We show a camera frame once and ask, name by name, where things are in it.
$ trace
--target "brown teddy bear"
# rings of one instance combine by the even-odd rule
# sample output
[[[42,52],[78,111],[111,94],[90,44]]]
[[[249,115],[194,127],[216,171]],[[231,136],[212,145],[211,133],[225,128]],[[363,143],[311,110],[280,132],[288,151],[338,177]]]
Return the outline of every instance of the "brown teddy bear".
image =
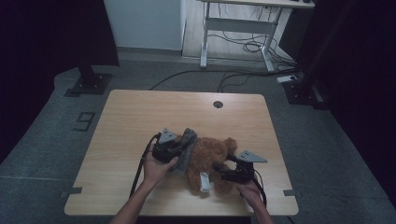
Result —
[[[213,164],[216,163],[220,169],[230,169],[224,162],[228,154],[235,153],[235,140],[199,138],[195,131],[186,129],[183,135],[177,136],[176,146],[184,149],[171,172],[185,175],[192,190],[209,192],[209,181],[214,183],[215,191],[219,194],[226,194],[232,190],[233,186],[221,179]]]
[[[186,171],[186,177],[191,189],[208,192],[209,181],[205,179],[210,177],[210,181],[214,183],[217,193],[229,193],[233,186],[221,179],[220,173],[214,170],[213,163],[221,164],[222,169],[229,169],[224,162],[227,160],[228,154],[234,154],[236,148],[236,142],[232,138],[224,141],[214,138],[198,138],[191,153],[190,164]]]

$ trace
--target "person's left hand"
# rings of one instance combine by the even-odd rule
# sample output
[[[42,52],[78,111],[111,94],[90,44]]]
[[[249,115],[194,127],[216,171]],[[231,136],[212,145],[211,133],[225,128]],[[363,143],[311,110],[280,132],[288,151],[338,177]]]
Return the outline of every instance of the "person's left hand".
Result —
[[[152,187],[154,187],[163,179],[167,171],[177,163],[178,157],[174,157],[171,161],[169,161],[169,163],[157,161],[154,157],[152,157],[152,148],[153,145],[151,145],[148,155],[145,158],[144,182],[147,182]]]

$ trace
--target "hole in table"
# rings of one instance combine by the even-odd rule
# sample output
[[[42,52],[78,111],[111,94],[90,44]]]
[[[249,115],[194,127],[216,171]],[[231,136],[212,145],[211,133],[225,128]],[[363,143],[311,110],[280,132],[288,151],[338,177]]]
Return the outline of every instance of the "hole in table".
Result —
[[[215,103],[213,103],[213,106],[215,108],[222,108],[223,107],[223,103],[220,101],[215,101]]]

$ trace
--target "wooden table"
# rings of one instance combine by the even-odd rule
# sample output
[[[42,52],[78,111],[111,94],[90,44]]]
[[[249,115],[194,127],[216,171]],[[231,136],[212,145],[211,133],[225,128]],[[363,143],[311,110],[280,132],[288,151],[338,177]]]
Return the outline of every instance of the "wooden table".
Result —
[[[213,106],[223,103],[222,108]],[[64,211],[70,216],[115,215],[128,200],[140,157],[149,139],[169,128],[186,128],[199,136],[226,139],[238,144],[237,154],[247,149],[268,163],[255,163],[262,175],[271,215],[298,213],[288,172],[262,95],[181,91],[113,91],[98,122],[74,188]],[[183,175],[169,174],[151,192],[142,216],[251,216],[234,189],[226,196],[189,190]]]
[[[206,68],[207,61],[207,33],[209,30],[213,31],[228,31],[238,33],[250,33],[250,34],[261,34],[268,35],[267,41],[261,49],[262,57],[265,65],[269,72],[274,72],[275,69],[271,62],[271,55],[269,54],[269,48],[271,46],[272,39],[276,31],[277,24],[279,22],[282,8],[314,8],[315,4],[311,1],[304,3],[303,0],[299,2],[291,0],[197,0],[206,3],[206,14],[205,14],[205,29],[204,29],[204,41],[201,49],[201,62],[200,66]],[[253,5],[263,7],[278,7],[276,17],[273,21],[247,21],[247,20],[235,20],[228,18],[210,18],[210,3],[223,3],[223,4],[237,4],[237,5]]]

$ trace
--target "black strap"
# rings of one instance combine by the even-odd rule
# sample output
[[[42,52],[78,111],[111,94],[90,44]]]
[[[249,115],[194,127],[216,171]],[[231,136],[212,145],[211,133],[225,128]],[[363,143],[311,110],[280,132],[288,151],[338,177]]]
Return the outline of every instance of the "black strap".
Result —
[[[143,152],[142,158],[140,158],[139,167],[137,168],[136,176],[134,177],[134,183],[132,184],[132,188],[131,188],[131,193],[129,194],[130,198],[134,194],[134,191],[136,190],[137,181],[139,180],[140,173],[142,172],[142,167],[143,167],[143,164],[145,163],[145,158],[149,153],[149,148],[151,147],[151,143],[154,139],[157,139],[157,141],[158,141],[160,136],[161,136],[160,133],[157,133],[154,136],[152,136],[152,138],[148,142],[148,145],[146,146],[145,151]]]

